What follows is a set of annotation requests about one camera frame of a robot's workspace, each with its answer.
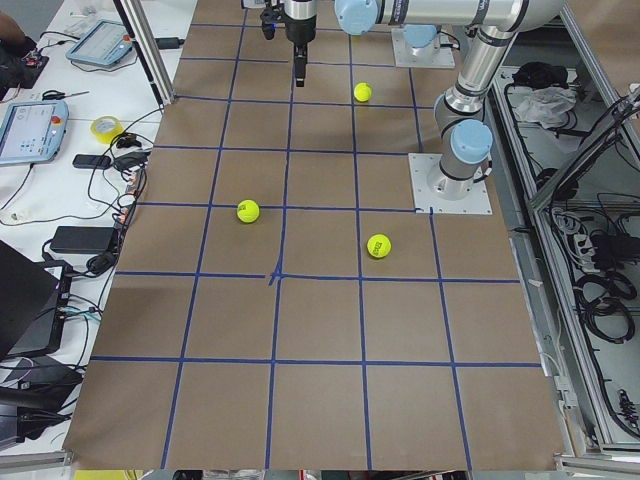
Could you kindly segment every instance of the tennis ball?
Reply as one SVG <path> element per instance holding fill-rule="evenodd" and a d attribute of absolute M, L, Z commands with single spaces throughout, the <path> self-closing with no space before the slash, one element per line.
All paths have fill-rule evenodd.
<path fill-rule="evenodd" d="M 260 216 L 260 207 L 253 200 L 243 200 L 236 210 L 238 218 L 243 223 L 253 223 Z"/>
<path fill-rule="evenodd" d="M 376 233 L 367 241 L 367 250 L 373 258 L 384 258 L 391 252 L 391 240 L 382 233 Z"/>
<path fill-rule="evenodd" d="M 371 99 L 371 95 L 373 94 L 373 89 L 371 85 L 366 82 L 361 82 L 356 85 L 356 88 L 353 89 L 353 96 L 359 102 L 368 102 Z"/>

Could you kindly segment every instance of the white table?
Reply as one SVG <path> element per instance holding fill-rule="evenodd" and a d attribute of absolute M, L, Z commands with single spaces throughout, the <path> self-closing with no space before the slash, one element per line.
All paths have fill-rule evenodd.
<path fill-rule="evenodd" d="M 197 0 L 147 0 L 143 6 L 149 23 L 156 37 L 185 38 Z M 62 7 L 48 27 L 48 30 L 63 32 L 67 27 L 78 22 L 72 16 L 77 13 L 77 5 L 73 0 L 65 0 Z M 99 18 L 118 20 L 114 12 L 101 11 Z M 45 35 L 39 46 L 47 45 L 48 41 L 63 39 L 58 35 Z M 102 115 L 114 115 L 126 127 L 138 117 L 150 112 L 158 105 L 147 82 L 143 68 L 138 61 L 135 65 L 114 72 L 83 72 L 72 66 L 65 58 L 70 44 L 54 46 L 46 49 L 50 57 L 49 64 L 38 79 L 32 90 L 22 90 L 13 101 L 33 101 L 41 98 L 45 90 L 60 90 L 67 93 L 89 90 L 90 93 L 66 100 L 69 106 L 69 121 L 62 146 L 55 159 L 47 164 L 37 164 L 31 175 L 13 202 L 0 211 L 0 218 L 5 223 L 23 223 L 33 220 L 56 218 L 62 215 L 78 217 L 93 217 L 105 210 L 105 206 L 91 201 L 87 196 L 87 185 L 91 170 L 79 170 L 72 166 L 73 158 L 78 153 L 99 154 L 105 150 L 105 145 L 90 132 L 91 122 Z M 171 78 L 174 77 L 181 50 L 165 50 L 161 52 L 165 66 Z M 135 58 L 129 54 L 123 62 L 129 63 Z M 10 98 L 13 92 L 8 92 L 5 98 Z M 0 105 L 0 116 L 4 116 L 8 104 Z M 138 123 L 133 131 L 153 140 L 158 131 L 161 120 L 160 113 L 155 113 Z M 0 204 L 3 204 L 17 189 L 28 171 L 28 165 L 4 166 L 0 168 Z M 121 191 L 125 183 L 118 172 L 113 169 L 106 172 L 107 177 Z M 101 172 L 96 172 L 92 186 L 92 195 L 107 202 L 111 202 L 116 192 L 102 178 Z M 41 260 L 42 244 L 51 238 L 59 225 L 87 225 L 111 226 L 113 220 L 111 212 L 100 218 L 81 220 L 65 218 L 55 222 L 35 223 L 17 226 L 0 225 L 0 238 L 13 248 L 34 261 Z M 83 270 L 86 255 L 66 255 L 64 260 Z M 105 282 L 110 282 L 109 274 L 97 279 L 77 279 L 72 284 L 74 294 L 97 301 Z M 52 355 L 61 363 L 86 364 L 88 362 L 98 325 L 89 321 L 89 341 L 82 359 L 79 355 L 85 341 L 86 324 L 82 318 L 69 320 L 65 323 L 61 348 Z M 0 382 L 5 377 L 0 372 Z M 77 396 L 76 387 L 72 397 Z M 69 407 L 62 413 L 69 413 Z M 47 429 L 37 440 L 27 440 L 25 443 L 3 450 L 0 455 L 18 455 L 32 453 L 47 453 L 58 451 L 62 447 L 69 422 L 64 422 Z"/>

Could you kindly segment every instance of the gray floor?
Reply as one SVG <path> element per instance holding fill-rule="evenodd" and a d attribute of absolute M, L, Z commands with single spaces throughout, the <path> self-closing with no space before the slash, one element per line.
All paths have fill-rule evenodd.
<path fill-rule="evenodd" d="M 22 30 L 38 41 L 63 0 L 0 0 L 0 11 L 11 15 Z"/>

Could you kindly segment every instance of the white mounting plate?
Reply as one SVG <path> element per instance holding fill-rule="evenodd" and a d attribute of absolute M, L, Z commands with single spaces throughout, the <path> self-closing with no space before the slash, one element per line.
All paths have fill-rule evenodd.
<path fill-rule="evenodd" d="M 440 34 L 440 42 L 447 43 L 448 37 Z M 396 59 L 396 67 L 413 68 L 455 68 L 456 62 L 453 58 L 451 48 L 438 48 L 433 54 L 424 52 L 425 55 L 412 55 L 411 47 L 404 41 L 401 28 L 391 29 L 391 41 L 393 43 L 393 54 Z"/>
<path fill-rule="evenodd" d="M 444 200 L 427 185 L 427 174 L 440 161 L 440 154 L 410 153 L 413 203 L 418 213 L 453 213 L 459 215 L 491 215 L 491 202 L 484 182 L 474 183 L 469 195 L 461 200 Z M 480 169 L 476 176 L 482 175 Z"/>

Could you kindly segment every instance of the roll of yellow tape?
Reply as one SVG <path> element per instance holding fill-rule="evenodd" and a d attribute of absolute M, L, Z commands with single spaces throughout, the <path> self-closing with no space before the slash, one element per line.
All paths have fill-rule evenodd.
<path fill-rule="evenodd" d="M 110 144 L 116 135 L 124 132 L 124 128 L 116 117 L 110 115 L 96 118 L 91 124 L 93 133 L 100 143 Z"/>

